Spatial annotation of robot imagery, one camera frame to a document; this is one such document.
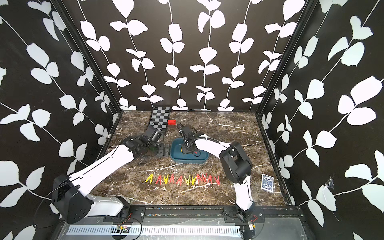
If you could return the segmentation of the red clothespin row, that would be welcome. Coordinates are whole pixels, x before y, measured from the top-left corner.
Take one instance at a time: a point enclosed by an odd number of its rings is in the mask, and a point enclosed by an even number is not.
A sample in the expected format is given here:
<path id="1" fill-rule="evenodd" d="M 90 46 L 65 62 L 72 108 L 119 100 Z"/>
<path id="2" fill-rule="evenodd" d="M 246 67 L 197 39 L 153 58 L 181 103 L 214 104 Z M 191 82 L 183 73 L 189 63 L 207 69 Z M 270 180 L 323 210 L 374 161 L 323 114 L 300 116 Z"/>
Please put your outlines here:
<path id="1" fill-rule="evenodd" d="M 181 185 L 182 184 L 182 182 L 183 182 L 183 176 L 180 176 L 179 178 L 178 178 L 178 180 L 176 181 L 176 184 L 177 185 Z"/>
<path id="2" fill-rule="evenodd" d="M 220 177 L 219 176 L 217 178 L 214 177 L 214 180 L 215 180 L 217 186 L 219 186 L 220 185 Z"/>

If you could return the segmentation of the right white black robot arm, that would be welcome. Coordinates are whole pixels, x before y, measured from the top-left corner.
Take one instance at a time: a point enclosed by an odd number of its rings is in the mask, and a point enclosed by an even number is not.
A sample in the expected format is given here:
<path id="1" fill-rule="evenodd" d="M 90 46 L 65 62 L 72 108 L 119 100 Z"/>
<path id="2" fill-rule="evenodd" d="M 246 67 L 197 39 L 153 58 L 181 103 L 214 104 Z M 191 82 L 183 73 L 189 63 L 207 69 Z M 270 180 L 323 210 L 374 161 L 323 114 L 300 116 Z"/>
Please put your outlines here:
<path id="1" fill-rule="evenodd" d="M 177 128 L 188 153 L 205 151 L 220 159 L 226 178 L 234 184 L 237 216 L 243 222 L 249 220 L 256 207 L 251 191 L 253 164 L 243 147 L 213 139 L 190 125 L 179 123 Z"/>

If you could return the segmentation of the yellow clothespin row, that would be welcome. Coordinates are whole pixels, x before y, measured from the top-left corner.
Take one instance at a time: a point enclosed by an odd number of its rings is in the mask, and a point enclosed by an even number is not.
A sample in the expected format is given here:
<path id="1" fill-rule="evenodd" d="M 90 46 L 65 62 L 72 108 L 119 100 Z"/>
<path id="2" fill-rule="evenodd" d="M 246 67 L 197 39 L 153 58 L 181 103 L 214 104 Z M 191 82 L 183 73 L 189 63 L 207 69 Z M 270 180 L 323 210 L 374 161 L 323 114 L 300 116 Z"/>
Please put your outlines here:
<path id="1" fill-rule="evenodd" d="M 192 175 L 190 175 L 190 177 L 191 177 L 190 183 L 191 183 L 192 185 L 194 185 L 195 182 L 196 182 L 196 180 L 197 180 L 197 177 L 196 177 L 196 176 L 192 176 Z"/>
<path id="2" fill-rule="evenodd" d="M 186 176 L 184 176 L 184 179 L 185 179 L 185 182 L 186 182 L 187 186 L 190 185 L 190 182 L 191 182 L 190 177 L 191 177 L 190 175 L 188 175 L 188 178 L 186 178 Z"/>

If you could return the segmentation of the big yellow clothespin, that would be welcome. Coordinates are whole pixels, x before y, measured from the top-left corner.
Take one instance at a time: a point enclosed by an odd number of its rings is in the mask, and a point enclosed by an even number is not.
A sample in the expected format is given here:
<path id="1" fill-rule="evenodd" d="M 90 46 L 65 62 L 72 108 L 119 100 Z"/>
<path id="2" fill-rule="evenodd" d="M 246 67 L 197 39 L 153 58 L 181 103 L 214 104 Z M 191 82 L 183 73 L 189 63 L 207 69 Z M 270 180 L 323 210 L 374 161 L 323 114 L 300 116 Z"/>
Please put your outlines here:
<path id="1" fill-rule="evenodd" d="M 154 178 L 154 174 L 152 173 L 152 174 L 150 174 L 149 176 L 148 176 L 148 178 L 146 179 L 146 183 L 150 183 L 150 184 L 152 184 L 152 182 L 153 182 L 153 178 Z"/>

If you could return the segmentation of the teal plastic storage box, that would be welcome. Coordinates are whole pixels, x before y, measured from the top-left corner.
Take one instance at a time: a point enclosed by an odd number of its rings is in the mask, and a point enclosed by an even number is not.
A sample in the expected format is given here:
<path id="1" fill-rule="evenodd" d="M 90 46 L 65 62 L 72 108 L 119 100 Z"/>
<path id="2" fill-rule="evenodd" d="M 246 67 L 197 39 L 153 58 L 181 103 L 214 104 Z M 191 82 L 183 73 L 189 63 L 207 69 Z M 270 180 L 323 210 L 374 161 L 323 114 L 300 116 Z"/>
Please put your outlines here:
<path id="1" fill-rule="evenodd" d="M 173 140 L 170 150 L 170 156 L 176 163 L 182 164 L 204 164 L 209 158 L 210 154 L 205 151 L 188 152 L 184 147 L 182 138 Z"/>

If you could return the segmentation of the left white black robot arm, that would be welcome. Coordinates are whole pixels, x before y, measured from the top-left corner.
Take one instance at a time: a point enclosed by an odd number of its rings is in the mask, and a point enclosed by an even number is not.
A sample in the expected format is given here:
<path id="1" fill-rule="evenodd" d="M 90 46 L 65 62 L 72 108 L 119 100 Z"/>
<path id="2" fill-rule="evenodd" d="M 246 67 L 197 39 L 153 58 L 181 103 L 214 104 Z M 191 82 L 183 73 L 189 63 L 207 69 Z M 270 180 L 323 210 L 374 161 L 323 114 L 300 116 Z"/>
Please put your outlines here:
<path id="1" fill-rule="evenodd" d="M 118 216 L 129 203 L 123 197 L 98 197 L 91 191 L 120 167 L 141 156 L 163 153 L 163 143 L 144 136 L 128 137 L 120 145 L 83 170 L 63 174 L 53 183 L 52 203 L 67 224 L 87 217 Z"/>

